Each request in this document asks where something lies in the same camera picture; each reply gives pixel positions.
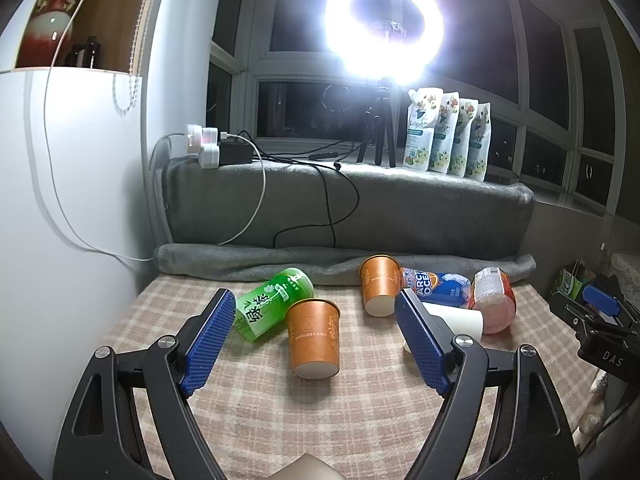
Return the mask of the white power strip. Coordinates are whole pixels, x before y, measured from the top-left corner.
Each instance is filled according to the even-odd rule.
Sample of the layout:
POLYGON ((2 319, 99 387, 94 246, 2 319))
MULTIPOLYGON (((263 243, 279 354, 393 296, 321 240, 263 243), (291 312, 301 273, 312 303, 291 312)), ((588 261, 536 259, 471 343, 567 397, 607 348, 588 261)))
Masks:
POLYGON ((216 127, 203 127, 189 124, 186 126, 186 151, 189 154, 201 154, 218 144, 219 130, 216 127))

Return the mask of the green carton box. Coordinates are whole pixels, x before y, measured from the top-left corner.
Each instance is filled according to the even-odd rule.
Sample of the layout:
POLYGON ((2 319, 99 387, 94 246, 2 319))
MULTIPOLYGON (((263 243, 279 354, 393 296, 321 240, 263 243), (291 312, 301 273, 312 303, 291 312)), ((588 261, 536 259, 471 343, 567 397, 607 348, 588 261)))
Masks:
POLYGON ((597 274, 586 266, 584 260, 575 260, 566 266, 562 266, 558 274, 556 274, 549 296, 556 292, 562 292, 563 295, 578 304, 584 304, 585 300, 582 298, 582 292, 596 277, 597 274))

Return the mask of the grey blanket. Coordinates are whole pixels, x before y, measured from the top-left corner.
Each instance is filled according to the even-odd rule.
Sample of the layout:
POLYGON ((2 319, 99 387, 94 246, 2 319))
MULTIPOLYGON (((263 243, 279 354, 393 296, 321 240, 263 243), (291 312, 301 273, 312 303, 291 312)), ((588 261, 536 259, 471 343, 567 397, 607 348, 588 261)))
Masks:
POLYGON ((525 280, 521 248, 533 192, 431 172, 280 162, 203 169, 175 159, 162 173, 166 274, 258 282, 294 266, 314 284, 355 286, 363 260, 472 276, 496 266, 525 280))

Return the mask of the blue Arctic Ocean can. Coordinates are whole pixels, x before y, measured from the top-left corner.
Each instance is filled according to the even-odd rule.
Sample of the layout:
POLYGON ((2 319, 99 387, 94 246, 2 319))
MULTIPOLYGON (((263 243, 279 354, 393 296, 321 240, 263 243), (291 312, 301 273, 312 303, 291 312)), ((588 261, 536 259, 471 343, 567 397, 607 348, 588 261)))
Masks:
POLYGON ((471 282, 455 273, 435 273, 401 269, 401 286, 410 288, 423 302, 465 308, 469 303, 471 282))

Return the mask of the white plug adapter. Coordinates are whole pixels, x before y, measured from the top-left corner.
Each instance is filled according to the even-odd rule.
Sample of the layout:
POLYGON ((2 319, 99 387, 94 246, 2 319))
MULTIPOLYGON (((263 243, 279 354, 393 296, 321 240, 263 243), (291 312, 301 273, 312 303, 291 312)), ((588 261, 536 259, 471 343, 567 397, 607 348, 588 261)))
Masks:
POLYGON ((216 143, 205 143, 198 153, 198 163, 203 169, 215 169, 220 165, 220 146, 216 143))

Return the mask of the pink plaid table cloth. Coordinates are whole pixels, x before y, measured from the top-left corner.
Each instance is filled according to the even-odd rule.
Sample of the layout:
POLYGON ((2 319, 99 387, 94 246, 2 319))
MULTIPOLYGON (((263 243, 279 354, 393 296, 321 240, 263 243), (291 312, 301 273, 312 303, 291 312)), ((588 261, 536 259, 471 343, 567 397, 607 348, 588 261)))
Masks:
MULTIPOLYGON (((163 274, 114 325, 104 344, 117 352, 148 348, 176 334, 219 287, 239 297, 259 283, 163 274)), ((549 311, 532 285, 514 286, 518 310, 504 332, 483 346, 534 346, 559 393, 573 430, 590 399, 597 370, 578 358, 573 332, 549 311)), ((360 286, 321 287, 337 304, 340 371, 303 380, 291 370, 286 323, 250 342, 234 328, 205 387, 189 404, 228 479, 263 479, 308 453, 349 479, 402 479, 433 426, 442 398, 427 388, 404 350, 395 318, 364 312, 360 286)))

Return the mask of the red instant noodle bowl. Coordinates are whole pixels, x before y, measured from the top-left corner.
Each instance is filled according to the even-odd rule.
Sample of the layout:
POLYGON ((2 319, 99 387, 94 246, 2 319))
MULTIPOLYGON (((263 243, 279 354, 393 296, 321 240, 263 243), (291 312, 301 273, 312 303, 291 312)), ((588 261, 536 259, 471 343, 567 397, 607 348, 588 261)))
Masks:
POLYGON ((490 266, 474 275, 469 308, 483 315, 483 333, 498 334, 508 328, 516 313, 516 300, 503 270, 490 266))

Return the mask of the black light tripod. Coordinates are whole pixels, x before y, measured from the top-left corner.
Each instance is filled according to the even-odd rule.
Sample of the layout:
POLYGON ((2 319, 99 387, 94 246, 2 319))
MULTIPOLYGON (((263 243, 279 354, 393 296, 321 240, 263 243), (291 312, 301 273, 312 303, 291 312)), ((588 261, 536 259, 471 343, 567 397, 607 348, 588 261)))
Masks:
POLYGON ((387 150, 388 166, 396 167, 396 144, 390 104, 390 81, 383 78, 378 82, 375 98, 364 114, 364 129, 358 148, 357 162, 363 162, 367 147, 373 143, 374 163, 382 165, 384 150, 387 150))

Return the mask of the orange paper cup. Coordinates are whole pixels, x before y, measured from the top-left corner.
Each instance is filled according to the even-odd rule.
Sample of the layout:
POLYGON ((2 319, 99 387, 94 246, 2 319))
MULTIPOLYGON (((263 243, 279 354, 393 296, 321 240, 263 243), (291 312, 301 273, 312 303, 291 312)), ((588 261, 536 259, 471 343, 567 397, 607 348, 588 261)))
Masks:
POLYGON ((359 277, 364 310, 368 315, 386 318, 395 311, 400 291, 401 267, 388 255, 373 255, 361 263, 359 277))
POLYGON ((299 300, 288 309, 288 343, 292 373, 321 380, 340 371, 340 309, 318 298, 299 300))

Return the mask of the dark glass bottle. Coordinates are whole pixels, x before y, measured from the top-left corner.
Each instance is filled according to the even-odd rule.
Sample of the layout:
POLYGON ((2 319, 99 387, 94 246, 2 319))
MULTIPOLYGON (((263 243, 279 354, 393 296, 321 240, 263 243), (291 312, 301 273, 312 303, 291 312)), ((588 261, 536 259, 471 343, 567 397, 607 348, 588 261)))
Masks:
POLYGON ((101 44, 96 36, 89 36, 83 44, 74 44, 66 54, 64 65, 68 67, 97 68, 101 44))

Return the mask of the black power adapter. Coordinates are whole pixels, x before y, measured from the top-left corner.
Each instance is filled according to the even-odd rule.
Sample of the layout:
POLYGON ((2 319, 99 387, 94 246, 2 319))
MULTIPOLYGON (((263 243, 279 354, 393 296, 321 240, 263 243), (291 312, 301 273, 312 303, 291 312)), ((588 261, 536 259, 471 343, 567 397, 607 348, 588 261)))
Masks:
POLYGON ((246 165, 253 161, 254 150, 245 142, 224 141, 219 144, 219 166, 246 165))

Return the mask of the green tea paper cup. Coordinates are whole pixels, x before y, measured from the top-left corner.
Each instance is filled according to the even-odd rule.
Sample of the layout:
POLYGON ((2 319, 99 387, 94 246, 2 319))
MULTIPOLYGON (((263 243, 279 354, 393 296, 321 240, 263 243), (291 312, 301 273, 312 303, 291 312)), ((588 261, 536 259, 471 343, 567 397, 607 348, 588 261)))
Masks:
POLYGON ((284 269, 236 300, 233 327, 247 340, 255 341, 281 323, 292 304, 313 296, 314 284, 305 272, 284 269))

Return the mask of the red white ceramic vase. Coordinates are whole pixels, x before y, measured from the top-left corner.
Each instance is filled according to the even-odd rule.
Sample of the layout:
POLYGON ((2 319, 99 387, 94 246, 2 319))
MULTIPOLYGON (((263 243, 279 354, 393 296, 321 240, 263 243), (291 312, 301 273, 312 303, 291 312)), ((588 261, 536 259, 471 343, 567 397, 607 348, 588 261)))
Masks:
POLYGON ((17 68, 50 65, 79 0, 36 0, 18 49, 17 68))

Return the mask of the white paper cup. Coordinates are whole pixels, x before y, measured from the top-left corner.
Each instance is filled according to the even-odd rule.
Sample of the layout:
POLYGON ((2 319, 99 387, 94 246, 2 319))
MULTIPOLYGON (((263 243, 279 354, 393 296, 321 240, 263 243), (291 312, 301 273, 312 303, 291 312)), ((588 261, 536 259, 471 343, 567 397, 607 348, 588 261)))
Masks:
POLYGON ((431 315, 441 318, 455 335, 469 335, 481 341, 484 330, 483 315, 475 310, 443 306, 442 304, 423 303, 431 315))

